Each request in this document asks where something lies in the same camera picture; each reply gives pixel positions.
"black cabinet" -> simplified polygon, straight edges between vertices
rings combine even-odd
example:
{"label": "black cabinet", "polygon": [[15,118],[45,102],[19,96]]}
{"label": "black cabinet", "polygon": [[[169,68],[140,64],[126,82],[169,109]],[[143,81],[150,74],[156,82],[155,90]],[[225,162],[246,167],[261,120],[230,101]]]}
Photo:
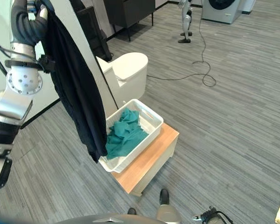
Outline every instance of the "black cabinet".
{"label": "black cabinet", "polygon": [[155,0],[104,0],[109,22],[126,28],[131,41],[129,27],[152,15],[152,25],[154,25]]}

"black shoe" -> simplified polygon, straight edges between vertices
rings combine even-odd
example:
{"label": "black shoe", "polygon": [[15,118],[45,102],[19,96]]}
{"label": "black shoe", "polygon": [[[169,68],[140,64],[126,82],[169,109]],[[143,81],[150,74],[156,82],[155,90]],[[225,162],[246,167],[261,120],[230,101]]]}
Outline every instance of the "black shoe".
{"label": "black shoe", "polygon": [[160,193],[160,205],[169,204],[169,192],[166,189],[162,189]]}
{"label": "black shoe", "polygon": [[191,39],[182,39],[180,41],[178,41],[179,43],[191,43]]}
{"label": "black shoe", "polygon": [[136,215],[136,210],[133,208],[130,208],[129,211],[127,212],[128,215]]}
{"label": "black shoe", "polygon": [[[189,36],[192,36],[193,34],[192,34],[192,32],[190,31],[189,32]],[[181,36],[185,36],[185,33],[181,33]]]}

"white laundry basket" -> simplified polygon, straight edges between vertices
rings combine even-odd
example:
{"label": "white laundry basket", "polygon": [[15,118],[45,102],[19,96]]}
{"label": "white laundry basket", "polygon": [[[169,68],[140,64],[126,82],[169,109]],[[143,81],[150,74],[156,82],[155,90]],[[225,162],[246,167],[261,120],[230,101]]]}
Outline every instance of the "white laundry basket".
{"label": "white laundry basket", "polygon": [[137,99],[132,99],[124,106],[122,106],[113,115],[107,118],[106,128],[107,134],[110,132],[110,127],[114,125],[115,121],[118,121],[121,114],[125,108],[132,111],[139,112],[139,124],[141,128],[148,133],[148,136],[136,146],[127,156],[116,157],[114,159],[108,160],[107,157],[101,156],[99,158],[99,163],[108,172],[120,173],[123,171],[159,134],[161,131],[161,126],[164,123],[163,118],[150,109],[148,106],[143,104]]}

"wooden stool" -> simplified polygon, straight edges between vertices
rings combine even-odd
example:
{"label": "wooden stool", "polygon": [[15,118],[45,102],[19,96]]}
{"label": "wooden stool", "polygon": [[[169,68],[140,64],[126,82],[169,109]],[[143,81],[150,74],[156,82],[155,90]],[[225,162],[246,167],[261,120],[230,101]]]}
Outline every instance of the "wooden stool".
{"label": "wooden stool", "polygon": [[121,173],[112,172],[128,193],[141,196],[165,162],[173,156],[179,133],[163,124],[159,136]]}

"green towel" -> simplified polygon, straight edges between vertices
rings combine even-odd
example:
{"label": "green towel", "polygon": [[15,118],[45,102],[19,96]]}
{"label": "green towel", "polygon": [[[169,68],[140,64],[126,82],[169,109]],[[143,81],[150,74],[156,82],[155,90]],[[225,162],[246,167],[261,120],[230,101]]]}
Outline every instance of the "green towel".
{"label": "green towel", "polygon": [[107,159],[127,156],[148,134],[138,124],[139,112],[125,108],[107,136]]}

